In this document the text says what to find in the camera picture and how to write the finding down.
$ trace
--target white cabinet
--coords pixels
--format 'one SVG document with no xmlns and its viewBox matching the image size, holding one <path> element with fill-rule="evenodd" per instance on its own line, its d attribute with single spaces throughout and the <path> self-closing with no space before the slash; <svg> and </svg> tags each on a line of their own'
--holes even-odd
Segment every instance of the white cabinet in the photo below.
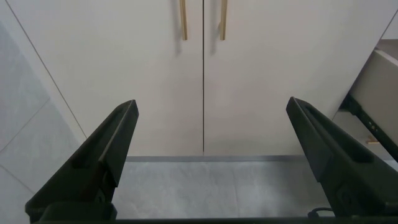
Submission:
<svg viewBox="0 0 398 224">
<path fill-rule="evenodd" d="M 8 2 L 87 136 L 136 99 L 130 156 L 203 155 L 201 1 Z"/>
<path fill-rule="evenodd" d="M 204 152 L 302 154 L 289 97 L 332 118 L 398 1 L 229 0 L 204 4 Z"/>
<path fill-rule="evenodd" d="M 289 97 L 331 118 L 398 9 L 229 0 L 220 41 L 221 0 L 187 0 L 183 41 L 178 0 L 8 2 L 87 136 L 137 100 L 129 156 L 301 154 Z"/>
</svg>

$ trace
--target gray floor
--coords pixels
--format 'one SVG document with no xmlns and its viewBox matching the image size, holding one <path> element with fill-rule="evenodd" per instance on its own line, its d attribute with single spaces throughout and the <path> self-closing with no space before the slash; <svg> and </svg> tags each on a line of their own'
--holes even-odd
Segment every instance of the gray floor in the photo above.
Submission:
<svg viewBox="0 0 398 224">
<path fill-rule="evenodd" d="M 306 216 L 328 206 L 306 161 L 128 162 L 118 218 Z"/>
</svg>

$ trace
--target cabinet handle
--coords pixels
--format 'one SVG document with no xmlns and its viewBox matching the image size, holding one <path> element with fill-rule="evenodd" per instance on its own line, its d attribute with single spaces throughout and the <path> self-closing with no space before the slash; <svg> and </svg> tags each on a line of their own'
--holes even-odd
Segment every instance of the cabinet handle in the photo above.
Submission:
<svg viewBox="0 0 398 224">
<path fill-rule="evenodd" d="M 226 5 L 228 0 L 221 0 L 221 22 L 220 22 L 220 40 L 225 40 L 226 28 Z"/>
<path fill-rule="evenodd" d="M 187 32 L 187 12 L 185 10 L 185 0 L 180 0 L 182 40 L 188 40 Z"/>
</svg>

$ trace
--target cabinet door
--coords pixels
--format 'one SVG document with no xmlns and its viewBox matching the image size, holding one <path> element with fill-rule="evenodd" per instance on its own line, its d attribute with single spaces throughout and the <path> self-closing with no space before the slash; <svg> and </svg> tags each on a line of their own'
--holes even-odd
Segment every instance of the cabinet door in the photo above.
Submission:
<svg viewBox="0 0 398 224">
<path fill-rule="evenodd" d="M 8 2 L 86 136 L 136 99 L 130 156 L 203 155 L 202 2 Z"/>
<path fill-rule="evenodd" d="M 205 155 L 294 155 L 289 97 L 332 118 L 398 1 L 221 0 L 204 3 Z"/>
</svg>

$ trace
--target white wall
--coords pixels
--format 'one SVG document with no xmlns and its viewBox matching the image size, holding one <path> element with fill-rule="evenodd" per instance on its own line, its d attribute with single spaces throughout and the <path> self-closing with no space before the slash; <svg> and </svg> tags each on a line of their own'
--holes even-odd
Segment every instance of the white wall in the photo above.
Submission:
<svg viewBox="0 0 398 224">
<path fill-rule="evenodd" d="M 387 28 L 382 39 L 398 39 L 398 16 L 392 19 L 390 26 Z"/>
</svg>

